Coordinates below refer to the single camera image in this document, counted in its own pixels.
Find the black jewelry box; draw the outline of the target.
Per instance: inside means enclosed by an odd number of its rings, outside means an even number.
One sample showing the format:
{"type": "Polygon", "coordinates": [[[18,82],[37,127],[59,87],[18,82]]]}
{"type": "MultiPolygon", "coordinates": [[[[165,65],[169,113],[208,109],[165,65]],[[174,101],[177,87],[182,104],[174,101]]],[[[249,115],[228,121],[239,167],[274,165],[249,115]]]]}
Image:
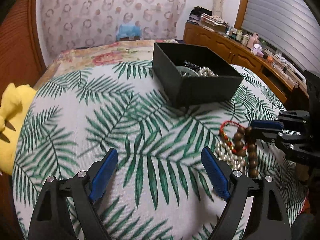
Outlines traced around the black jewelry box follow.
{"type": "Polygon", "coordinates": [[[152,70],[175,107],[189,107],[230,100],[243,77],[207,47],[181,43],[154,43],[152,70]],[[189,61],[209,68],[210,76],[182,77],[177,66],[189,61]]]}

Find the bottles on sideboard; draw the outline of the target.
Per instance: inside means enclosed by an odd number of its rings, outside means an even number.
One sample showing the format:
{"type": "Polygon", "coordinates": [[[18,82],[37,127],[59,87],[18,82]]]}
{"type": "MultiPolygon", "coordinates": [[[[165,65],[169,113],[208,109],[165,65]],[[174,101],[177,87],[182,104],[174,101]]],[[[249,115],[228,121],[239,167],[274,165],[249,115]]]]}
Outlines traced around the bottles on sideboard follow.
{"type": "Polygon", "coordinates": [[[245,34],[241,29],[229,28],[226,34],[236,42],[241,43],[246,48],[250,49],[250,52],[258,57],[263,57],[263,48],[259,42],[258,34],[253,35],[245,34]]]}

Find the palm leaf print cloth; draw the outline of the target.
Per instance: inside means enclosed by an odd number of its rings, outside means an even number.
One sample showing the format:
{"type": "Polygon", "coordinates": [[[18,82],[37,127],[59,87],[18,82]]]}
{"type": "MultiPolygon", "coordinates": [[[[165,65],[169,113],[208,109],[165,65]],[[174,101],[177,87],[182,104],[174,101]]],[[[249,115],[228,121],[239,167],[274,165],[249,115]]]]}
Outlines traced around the palm leaf print cloth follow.
{"type": "Polygon", "coordinates": [[[252,71],[231,100],[174,109],[151,61],[77,70],[52,78],[26,115],[13,169],[17,218],[25,236],[49,176],[72,178],[118,151],[118,168],[98,209],[113,239],[206,239],[225,202],[201,163],[208,146],[222,153],[220,125],[271,120],[283,104],[252,71]]]}

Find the folded clothes pile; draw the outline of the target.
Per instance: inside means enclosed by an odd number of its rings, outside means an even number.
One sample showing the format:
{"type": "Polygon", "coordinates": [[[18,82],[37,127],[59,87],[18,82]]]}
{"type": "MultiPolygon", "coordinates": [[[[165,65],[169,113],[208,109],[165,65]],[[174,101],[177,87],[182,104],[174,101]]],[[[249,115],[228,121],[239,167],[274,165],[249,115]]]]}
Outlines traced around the folded clothes pile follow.
{"type": "Polygon", "coordinates": [[[187,22],[218,33],[225,33],[229,29],[229,23],[203,7],[193,7],[187,22]]]}

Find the yellow Pikachu plush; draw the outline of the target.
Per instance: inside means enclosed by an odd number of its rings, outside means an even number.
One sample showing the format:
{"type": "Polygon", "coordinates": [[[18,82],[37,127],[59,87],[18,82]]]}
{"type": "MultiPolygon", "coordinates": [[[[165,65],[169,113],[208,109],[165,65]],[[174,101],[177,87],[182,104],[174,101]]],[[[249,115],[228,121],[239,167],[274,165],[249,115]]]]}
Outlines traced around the yellow Pikachu plush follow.
{"type": "Polygon", "coordinates": [[[36,90],[29,85],[8,84],[1,98],[1,171],[12,175],[18,137],[36,90]]]}

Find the pale green jade bangle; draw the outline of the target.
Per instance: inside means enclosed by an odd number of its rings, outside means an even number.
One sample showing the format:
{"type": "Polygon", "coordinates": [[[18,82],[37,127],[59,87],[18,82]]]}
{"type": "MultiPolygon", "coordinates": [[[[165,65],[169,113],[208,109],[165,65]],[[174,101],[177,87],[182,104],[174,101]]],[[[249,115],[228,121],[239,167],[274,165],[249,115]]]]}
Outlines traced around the pale green jade bangle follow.
{"type": "Polygon", "coordinates": [[[185,67],[185,66],[177,66],[176,69],[179,71],[179,73],[181,74],[182,77],[197,77],[199,76],[199,74],[189,68],[189,67],[185,67]]]}

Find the circle pattern curtain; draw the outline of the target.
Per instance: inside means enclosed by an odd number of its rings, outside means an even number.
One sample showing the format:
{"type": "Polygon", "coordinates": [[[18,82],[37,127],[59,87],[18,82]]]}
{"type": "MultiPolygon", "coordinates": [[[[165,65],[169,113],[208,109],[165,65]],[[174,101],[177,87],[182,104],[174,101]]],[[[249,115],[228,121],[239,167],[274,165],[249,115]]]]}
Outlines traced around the circle pattern curtain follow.
{"type": "Polygon", "coordinates": [[[176,38],[186,0],[41,0],[41,24],[51,57],[115,42],[121,24],[141,28],[144,40],[176,38]]]}

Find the wooden sideboard cabinet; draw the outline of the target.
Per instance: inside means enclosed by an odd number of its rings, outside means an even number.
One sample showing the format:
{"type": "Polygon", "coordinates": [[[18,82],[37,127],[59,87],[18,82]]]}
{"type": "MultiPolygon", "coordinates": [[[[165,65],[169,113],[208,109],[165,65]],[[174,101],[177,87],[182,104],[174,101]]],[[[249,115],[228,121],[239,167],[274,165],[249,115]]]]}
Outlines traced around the wooden sideboard cabinet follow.
{"type": "Polygon", "coordinates": [[[272,64],[263,58],[255,56],[247,47],[230,38],[187,22],[185,24],[183,41],[187,44],[207,47],[228,63],[251,70],[264,81],[282,103],[288,102],[294,96],[301,98],[303,101],[309,98],[303,86],[297,88],[293,82],[287,80],[272,64]]]}

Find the floral bed quilt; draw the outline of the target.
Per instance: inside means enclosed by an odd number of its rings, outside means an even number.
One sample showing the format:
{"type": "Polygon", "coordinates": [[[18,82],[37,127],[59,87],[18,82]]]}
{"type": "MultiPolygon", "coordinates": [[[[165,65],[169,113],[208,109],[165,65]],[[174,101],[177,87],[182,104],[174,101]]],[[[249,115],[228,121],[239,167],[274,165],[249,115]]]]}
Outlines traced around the floral bed quilt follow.
{"type": "Polygon", "coordinates": [[[154,43],[177,43],[177,40],[136,40],[118,41],[112,44],[86,48],[71,49],[62,52],[48,66],[46,72],[34,86],[38,90],[53,77],[86,67],[103,66],[128,61],[151,60],[154,43]]]}

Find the silver purple hair comb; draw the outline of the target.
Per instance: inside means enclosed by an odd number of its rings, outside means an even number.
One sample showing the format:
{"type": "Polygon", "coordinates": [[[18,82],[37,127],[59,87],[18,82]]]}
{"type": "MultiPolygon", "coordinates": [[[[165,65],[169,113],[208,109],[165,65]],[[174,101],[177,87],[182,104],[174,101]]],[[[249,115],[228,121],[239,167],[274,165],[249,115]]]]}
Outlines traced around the silver purple hair comb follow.
{"type": "Polygon", "coordinates": [[[183,63],[184,63],[185,67],[188,67],[188,68],[190,68],[190,69],[192,69],[192,70],[194,70],[196,72],[200,71],[200,69],[201,69],[201,67],[199,65],[191,63],[191,62],[186,61],[186,60],[184,60],[183,63]]]}

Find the blue plush toy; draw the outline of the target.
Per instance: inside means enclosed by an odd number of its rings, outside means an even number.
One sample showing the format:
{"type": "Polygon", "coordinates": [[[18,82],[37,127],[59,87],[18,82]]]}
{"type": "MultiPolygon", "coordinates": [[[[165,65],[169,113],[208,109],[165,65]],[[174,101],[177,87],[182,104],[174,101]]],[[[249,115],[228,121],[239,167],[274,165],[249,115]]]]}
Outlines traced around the blue plush toy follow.
{"type": "Polygon", "coordinates": [[[121,24],[117,34],[116,39],[117,41],[120,41],[121,39],[128,39],[132,40],[134,38],[140,38],[142,35],[141,28],[136,25],[130,25],[130,24],[121,24]]]}

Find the window roller blind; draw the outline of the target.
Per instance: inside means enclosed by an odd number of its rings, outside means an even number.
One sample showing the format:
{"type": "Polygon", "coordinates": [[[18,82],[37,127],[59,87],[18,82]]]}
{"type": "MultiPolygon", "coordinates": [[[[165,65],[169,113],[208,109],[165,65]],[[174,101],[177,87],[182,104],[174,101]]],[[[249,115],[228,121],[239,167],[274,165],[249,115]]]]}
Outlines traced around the window roller blind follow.
{"type": "Polygon", "coordinates": [[[319,72],[319,24],[303,0],[248,0],[242,28],[301,69],[319,72]]]}

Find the wooden slatted wardrobe door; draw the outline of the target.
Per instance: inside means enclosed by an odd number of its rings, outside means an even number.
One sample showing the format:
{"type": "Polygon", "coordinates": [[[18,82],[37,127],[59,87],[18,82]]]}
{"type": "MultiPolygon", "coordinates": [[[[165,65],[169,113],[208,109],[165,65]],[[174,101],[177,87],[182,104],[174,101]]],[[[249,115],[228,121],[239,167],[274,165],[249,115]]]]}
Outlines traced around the wooden slatted wardrobe door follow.
{"type": "Polygon", "coordinates": [[[46,71],[36,0],[1,0],[1,93],[9,83],[34,86],[46,71]]]}

